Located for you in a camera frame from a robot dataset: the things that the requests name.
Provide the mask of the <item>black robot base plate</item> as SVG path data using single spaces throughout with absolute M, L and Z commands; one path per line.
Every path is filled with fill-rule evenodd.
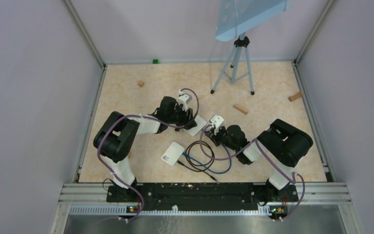
M 270 183 L 138 183 L 135 189 L 118 185 L 108 187 L 109 203 L 133 202 L 144 211 L 167 211 L 177 206 L 180 211 L 252 211 L 270 202 L 280 205 L 297 202 L 294 185 L 278 190 Z

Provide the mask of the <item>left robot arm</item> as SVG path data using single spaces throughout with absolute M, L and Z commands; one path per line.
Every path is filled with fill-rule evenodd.
M 118 195 L 124 201 L 135 199 L 136 178 L 131 171 L 128 154 L 135 137 L 141 134 L 160 134 L 167 128 L 176 131 L 196 127 L 198 113 L 188 107 L 192 96 L 180 93 L 177 98 L 165 96 L 160 106 L 149 115 L 124 115 L 112 112 L 93 140 L 97 157 L 113 175 Z

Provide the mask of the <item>long white network switch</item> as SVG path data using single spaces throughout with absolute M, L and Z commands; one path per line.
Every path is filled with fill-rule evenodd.
M 187 132 L 191 135 L 191 136 L 195 136 L 197 135 L 199 132 L 201 132 L 203 130 L 203 128 L 207 125 L 207 122 L 201 117 L 201 116 L 197 116 L 195 118 L 195 122 L 196 122 L 196 126 L 191 128 L 191 129 L 188 129 Z

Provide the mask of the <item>white TP-Link switch box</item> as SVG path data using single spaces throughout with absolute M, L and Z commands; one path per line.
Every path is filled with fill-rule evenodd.
M 174 166 L 183 155 L 185 148 L 176 142 L 172 142 L 160 159 L 169 166 Z

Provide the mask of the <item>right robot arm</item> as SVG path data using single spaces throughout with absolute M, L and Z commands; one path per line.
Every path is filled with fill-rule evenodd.
M 286 194 L 285 187 L 294 183 L 295 167 L 313 146 L 313 139 L 304 131 L 281 120 L 274 120 L 269 128 L 249 141 L 240 126 L 224 126 L 224 119 L 215 115 L 208 130 L 204 130 L 215 146 L 223 145 L 235 152 L 233 157 L 250 165 L 264 157 L 275 168 L 267 180 L 266 195 L 279 201 Z

